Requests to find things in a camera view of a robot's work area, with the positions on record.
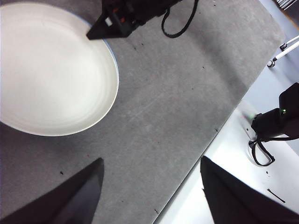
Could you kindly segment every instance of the plate rim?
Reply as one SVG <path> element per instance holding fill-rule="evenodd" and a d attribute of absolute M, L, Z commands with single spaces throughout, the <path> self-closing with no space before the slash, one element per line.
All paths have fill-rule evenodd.
<path fill-rule="evenodd" d="M 74 12 L 70 11 L 70 10 L 67 10 L 67 9 L 64 9 L 64 8 L 60 8 L 60 7 L 57 7 L 57 6 L 53 6 L 53 5 L 50 5 L 50 4 L 46 4 L 46 3 L 42 3 L 42 2 L 30 2 L 30 1 L 24 1 L 24 2 L 14 2 L 14 3 L 8 3 L 8 4 L 4 4 L 2 6 L 0 6 L 0 13 L 1 13 L 1 8 L 4 8 L 4 7 L 7 7 L 7 6 L 10 6 L 10 5 L 41 5 L 41 6 L 44 6 L 44 7 L 52 7 L 52 8 L 55 8 L 55 9 L 59 9 L 61 11 L 64 11 L 64 12 L 67 12 L 67 13 L 70 13 L 71 15 L 77 17 L 78 19 L 80 19 L 82 22 L 84 22 L 89 28 L 92 27 L 91 23 L 89 23 L 87 20 L 83 19 L 81 16 L 75 14 Z M 111 110 L 111 108 L 113 107 L 115 101 L 116 101 L 116 97 L 118 95 L 118 91 L 119 91 L 119 84 L 120 84 L 120 73 L 119 73 L 119 66 L 118 66 L 118 63 L 116 61 L 116 57 L 115 57 L 115 54 L 114 52 L 112 51 L 112 48 L 110 46 L 110 44 L 107 42 L 106 39 L 101 39 L 104 43 L 105 43 L 105 46 L 108 48 L 112 58 L 113 58 L 113 62 L 114 62 L 114 65 L 115 65 L 115 68 L 116 68 L 116 75 L 117 75 L 117 87 L 116 87 L 116 93 L 115 93 L 115 97 L 109 107 L 109 109 L 106 111 L 106 113 L 101 116 L 99 119 L 97 119 L 95 122 L 91 123 L 90 125 L 88 125 L 87 127 L 84 127 L 82 129 L 78 129 L 77 131 L 73 131 L 73 132 L 68 132 L 68 133 L 63 133 L 63 134 L 45 134 L 45 133 L 40 133 L 40 132 L 32 132 L 32 131 L 28 131 L 28 130 L 25 130 L 23 128 L 19 128 L 19 127 L 15 127 L 15 126 L 11 126 L 9 124 L 6 124 L 5 122 L 2 121 L 1 119 L 1 114 L 0 114 L 0 122 L 3 123 L 4 125 L 7 125 L 15 130 L 18 130 L 18 131 L 21 131 L 23 133 L 27 133 L 27 134 L 32 134 L 32 135 L 37 135 L 37 136 L 43 136 L 43 137 L 60 137 L 60 136 L 68 136 L 68 135 L 73 135 L 73 134 L 77 134 L 77 133 L 80 133 L 82 131 L 85 131 L 89 128 L 91 128 L 92 126 L 96 125 L 97 123 L 99 123 Z"/>

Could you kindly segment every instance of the white pole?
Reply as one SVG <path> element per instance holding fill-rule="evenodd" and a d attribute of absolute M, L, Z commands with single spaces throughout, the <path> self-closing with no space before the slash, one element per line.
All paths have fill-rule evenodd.
<path fill-rule="evenodd" d="M 293 39 L 289 40 L 286 44 L 292 43 L 293 41 L 299 39 L 299 35 L 294 37 Z"/>
<path fill-rule="evenodd" d="M 291 7 L 296 1 L 298 0 L 295 0 L 292 4 L 290 4 L 287 8 L 285 8 L 284 10 L 287 10 L 289 7 Z"/>
<path fill-rule="evenodd" d="M 280 4 L 280 3 L 283 2 L 283 1 L 285 1 L 285 0 L 279 0 L 279 1 L 278 1 L 278 4 Z"/>
<path fill-rule="evenodd" d="M 287 0 L 283 4 L 281 4 L 280 7 L 283 9 L 283 8 L 287 7 L 289 4 L 291 4 L 292 1 L 293 0 Z"/>
<path fill-rule="evenodd" d="M 292 46 L 288 47 L 287 49 L 285 49 L 283 52 L 279 53 L 278 55 L 276 55 L 275 58 L 273 58 L 273 61 L 277 61 L 278 59 L 280 59 L 282 56 L 286 55 L 287 53 L 289 53 L 290 51 L 294 50 L 296 47 L 299 46 L 299 41 L 294 43 Z"/>

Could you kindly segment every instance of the white surface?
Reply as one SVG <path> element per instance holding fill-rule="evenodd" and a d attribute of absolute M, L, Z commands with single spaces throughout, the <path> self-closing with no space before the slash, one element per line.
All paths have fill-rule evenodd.
<path fill-rule="evenodd" d="M 118 91 L 116 61 L 89 25 L 36 3 L 0 7 L 1 121 L 45 136 L 77 133 L 100 121 Z"/>
<path fill-rule="evenodd" d="M 249 140 L 255 136 L 250 127 L 255 114 L 257 111 L 248 102 L 242 101 L 219 131 L 205 156 L 253 189 L 299 213 L 299 157 L 286 142 L 268 142 L 265 147 L 276 161 L 268 167 L 256 165 L 248 146 Z M 265 157 L 260 157 L 261 152 L 257 150 L 256 154 L 260 162 L 266 162 Z M 199 163 L 159 223 L 213 223 L 202 188 Z M 282 203 L 267 189 L 286 203 Z"/>

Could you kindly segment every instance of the black triangular object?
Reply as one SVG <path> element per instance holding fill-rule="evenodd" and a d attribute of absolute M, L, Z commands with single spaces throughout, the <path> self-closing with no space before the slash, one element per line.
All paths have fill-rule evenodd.
<path fill-rule="evenodd" d="M 104 177 L 100 158 L 59 185 L 0 221 L 0 224 L 90 224 Z"/>
<path fill-rule="evenodd" d="M 110 26 L 106 23 L 108 17 L 112 22 Z M 128 37 L 133 31 L 132 29 L 130 23 L 121 23 L 115 13 L 109 14 L 108 10 L 103 8 L 103 14 L 93 24 L 86 36 L 89 40 Z"/>
<path fill-rule="evenodd" d="M 202 157 L 200 171 L 215 224 L 294 224 L 299 215 Z"/>

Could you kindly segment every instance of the white table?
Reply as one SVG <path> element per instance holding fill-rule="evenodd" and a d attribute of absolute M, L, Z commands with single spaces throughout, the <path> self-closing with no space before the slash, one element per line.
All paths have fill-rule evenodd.
<path fill-rule="evenodd" d="M 248 186 L 299 213 L 299 156 L 284 141 L 268 142 L 265 147 L 276 161 L 268 167 L 255 164 L 248 141 L 255 136 L 250 126 L 257 113 L 252 105 L 242 101 L 204 155 Z M 202 188 L 199 161 L 157 223 L 214 223 Z M 286 202 L 281 202 L 267 189 Z"/>

